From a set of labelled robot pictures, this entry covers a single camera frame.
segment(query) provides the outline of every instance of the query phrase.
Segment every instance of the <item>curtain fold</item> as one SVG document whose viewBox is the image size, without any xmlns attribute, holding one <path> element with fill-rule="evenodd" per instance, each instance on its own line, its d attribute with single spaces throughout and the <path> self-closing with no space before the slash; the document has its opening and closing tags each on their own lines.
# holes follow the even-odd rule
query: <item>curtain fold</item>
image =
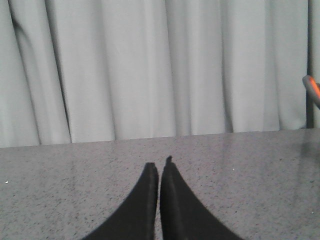
<svg viewBox="0 0 320 240">
<path fill-rule="evenodd" d="M 305 127 L 307 1 L 8 2 L 0 147 Z"/>
</svg>

